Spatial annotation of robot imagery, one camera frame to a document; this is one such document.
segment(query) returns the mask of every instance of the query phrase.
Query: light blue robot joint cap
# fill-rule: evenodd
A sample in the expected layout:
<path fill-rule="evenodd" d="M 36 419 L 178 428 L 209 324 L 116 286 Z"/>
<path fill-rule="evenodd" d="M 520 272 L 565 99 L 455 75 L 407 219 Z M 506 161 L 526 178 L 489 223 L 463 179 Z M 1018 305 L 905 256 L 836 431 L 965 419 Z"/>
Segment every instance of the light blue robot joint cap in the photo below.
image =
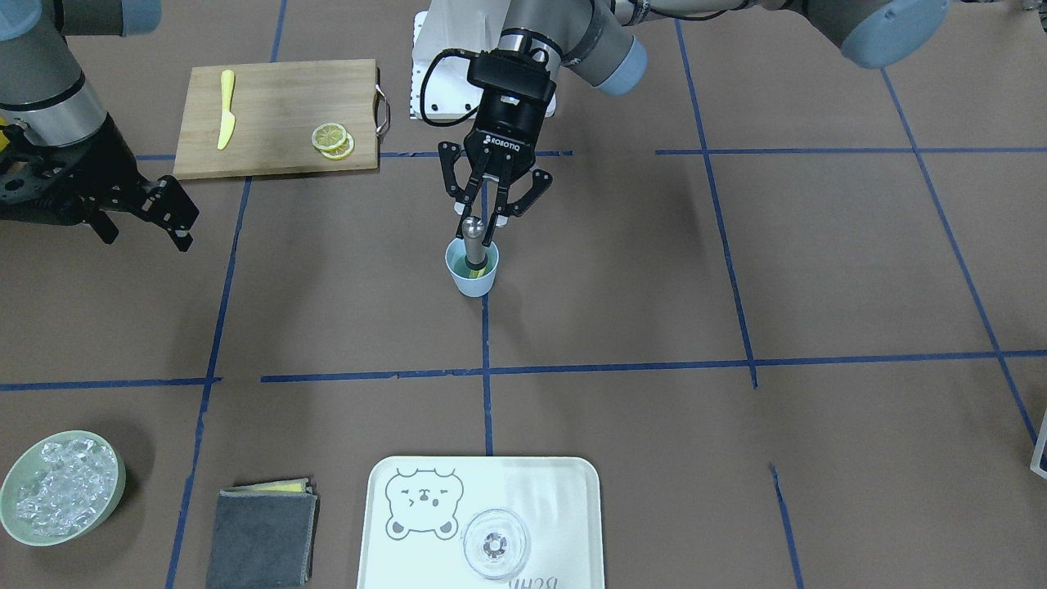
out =
<path fill-rule="evenodd" d="M 877 69 L 909 56 L 938 30 L 950 0 L 894 0 L 862 21 L 840 49 L 857 65 Z"/>
<path fill-rule="evenodd" d="M 615 72 L 596 89 L 610 96 L 621 96 L 640 83 L 645 71 L 647 71 L 647 49 L 644 48 L 639 39 L 633 37 L 632 46 L 629 47 L 625 59 L 618 65 Z"/>
<path fill-rule="evenodd" d="M 43 14 L 40 0 L 0 0 L 0 41 L 25 35 L 37 26 Z"/>
<path fill-rule="evenodd" d="M 120 0 L 120 7 L 124 12 L 121 37 L 146 35 L 160 26 L 160 0 Z"/>

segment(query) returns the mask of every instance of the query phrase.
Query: gray cloth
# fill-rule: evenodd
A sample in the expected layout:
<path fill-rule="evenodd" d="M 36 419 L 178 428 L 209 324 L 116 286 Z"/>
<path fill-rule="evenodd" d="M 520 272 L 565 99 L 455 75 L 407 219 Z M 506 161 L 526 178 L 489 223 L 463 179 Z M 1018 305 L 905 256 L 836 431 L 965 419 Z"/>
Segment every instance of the gray cloth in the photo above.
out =
<path fill-rule="evenodd" d="M 207 589 L 304 585 L 315 511 L 305 493 L 219 493 Z"/>

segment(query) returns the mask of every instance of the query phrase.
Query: cartoon bear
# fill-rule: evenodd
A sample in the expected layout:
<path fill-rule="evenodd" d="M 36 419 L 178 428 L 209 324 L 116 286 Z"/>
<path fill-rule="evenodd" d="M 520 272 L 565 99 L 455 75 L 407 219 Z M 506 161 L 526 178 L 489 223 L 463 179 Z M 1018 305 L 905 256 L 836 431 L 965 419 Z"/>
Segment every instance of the cartoon bear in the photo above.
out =
<path fill-rule="evenodd" d="M 463 492 L 462 479 L 453 472 L 441 475 L 436 470 L 415 471 L 405 475 L 397 470 L 385 485 L 385 499 L 393 514 L 385 523 L 385 533 L 393 540 L 403 540 L 413 531 L 431 531 L 440 540 L 454 538 L 454 512 Z"/>

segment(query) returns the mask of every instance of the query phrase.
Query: cutting board handle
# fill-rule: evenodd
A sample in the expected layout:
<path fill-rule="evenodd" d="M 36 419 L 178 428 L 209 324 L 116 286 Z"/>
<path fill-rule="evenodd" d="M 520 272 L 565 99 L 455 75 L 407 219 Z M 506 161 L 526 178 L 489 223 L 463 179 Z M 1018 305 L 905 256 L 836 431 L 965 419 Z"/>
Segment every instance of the cutting board handle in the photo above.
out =
<path fill-rule="evenodd" d="M 392 119 L 393 110 L 389 108 L 389 99 L 385 96 L 385 92 L 382 92 L 382 87 L 375 84 L 375 92 L 377 92 L 377 97 L 375 98 L 375 119 L 378 119 L 378 108 L 382 105 L 385 106 L 383 109 L 385 111 L 385 117 L 382 119 L 381 124 L 375 129 L 375 134 L 379 138 L 384 137 L 385 133 L 389 132 L 389 120 Z"/>

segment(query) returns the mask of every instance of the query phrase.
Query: lemon slice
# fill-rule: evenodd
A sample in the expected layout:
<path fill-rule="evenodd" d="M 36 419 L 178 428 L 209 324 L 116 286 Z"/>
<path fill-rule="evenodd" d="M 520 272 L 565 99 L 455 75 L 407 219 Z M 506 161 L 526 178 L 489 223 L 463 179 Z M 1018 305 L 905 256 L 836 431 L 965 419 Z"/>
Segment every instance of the lemon slice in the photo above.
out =
<path fill-rule="evenodd" d="M 328 159 L 346 159 L 349 154 L 353 153 L 354 146 L 356 146 L 356 141 L 353 140 L 353 135 L 346 133 L 346 142 L 335 149 L 321 151 L 320 155 Z"/>
<path fill-rule="evenodd" d="M 320 152 L 337 150 L 349 140 L 349 131 L 337 122 L 325 122 L 313 130 L 313 146 Z"/>

